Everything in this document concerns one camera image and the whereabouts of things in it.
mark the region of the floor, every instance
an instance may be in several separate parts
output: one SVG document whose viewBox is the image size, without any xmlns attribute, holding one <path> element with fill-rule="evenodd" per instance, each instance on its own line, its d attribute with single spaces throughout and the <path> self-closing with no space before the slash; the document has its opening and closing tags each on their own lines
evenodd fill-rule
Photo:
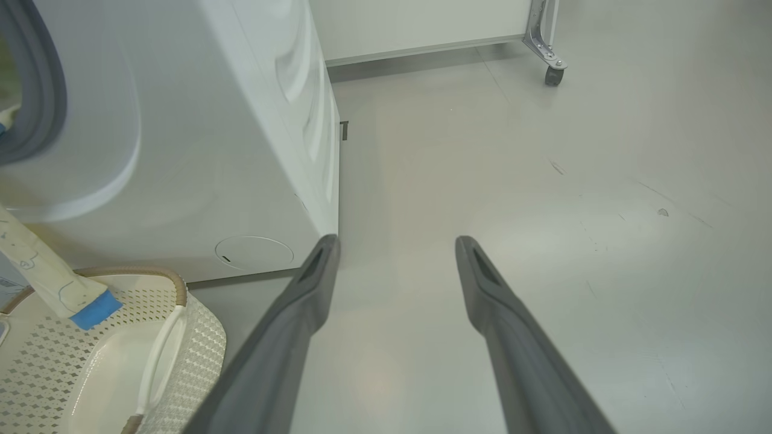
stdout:
<svg viewBox="0 0 772 434">
<path fill-rule="evenodd" d="M 330 71 L 343 255 L 293 432 L 505 432 L 477 238 L 619 432 L 772 425 L 772 4 L 562 2 L 524 46 Z M 203 283 L 228 358 L 288 273 Z"/>
</svg>

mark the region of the caster wheel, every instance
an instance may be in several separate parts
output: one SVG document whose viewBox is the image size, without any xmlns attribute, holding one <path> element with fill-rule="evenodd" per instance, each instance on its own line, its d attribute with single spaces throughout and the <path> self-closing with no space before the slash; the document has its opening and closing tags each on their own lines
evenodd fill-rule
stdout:
<svg viewBox="0 0 772 434">
<path fill-rule="evenodd" d="M 547 75 L 544 76 L 544 84 L 548 86 L 557 86 L 563 80 L 563 73 L 566 70 L 556 70 L 552 66 L 547 67 Z"/>
</svg>

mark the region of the laundry basket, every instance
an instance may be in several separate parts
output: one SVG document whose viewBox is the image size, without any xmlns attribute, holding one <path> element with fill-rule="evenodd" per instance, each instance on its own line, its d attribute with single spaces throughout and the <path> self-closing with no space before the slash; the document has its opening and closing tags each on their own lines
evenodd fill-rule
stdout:
<svg viewBox="0 0 772 434">
<path fill-rule="evenodd" d="M 78 274 L 123 307 L 89 331 L 29 288 L 0 311 L 0 432 L 180 432 L 220 375 L 222 325 L 170 270 Z"/>
</svg>

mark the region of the basket rim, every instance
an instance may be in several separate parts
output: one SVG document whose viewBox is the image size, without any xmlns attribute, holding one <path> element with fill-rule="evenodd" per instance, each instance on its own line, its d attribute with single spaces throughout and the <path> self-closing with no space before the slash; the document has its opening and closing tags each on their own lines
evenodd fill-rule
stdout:
<svg viewBox="0 0 772 434">
<path fill-rule="evenodd" d="M 166 277 L 174 284 L 174 289 L 177 291 L 178 306 L 188 305 L 188 286 L 182 277 L 174 270 L 170 270 L 163 266 L 95 266 L 91 268 L 84 268 L 81 270 L 75 270 L 76 274 L 83 277 L 98 277 L 98 276 L 117 276 L 120 274 L 144 274 L 147 276 L 161 276 Z M 22 292 L 16 294 L 2 309 L 0 314 L 10 315 L 11 312 L 30 294 L 35 290 L 27 286 Z"/>
</svg>

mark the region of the white washing machine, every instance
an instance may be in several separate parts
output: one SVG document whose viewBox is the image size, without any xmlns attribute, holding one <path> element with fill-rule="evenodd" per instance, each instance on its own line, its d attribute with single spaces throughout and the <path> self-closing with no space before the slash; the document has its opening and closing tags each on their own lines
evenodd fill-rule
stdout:
<svg viewBox="0 0 772 434">
<path fill-rule="evenodd" d="M 307 0 L 0 0 L 0 33 L 0 111 L 21 101 L 0 203 L 73 267 L 218 279 L 296 268 L 337 233 Z"/>
</svg>

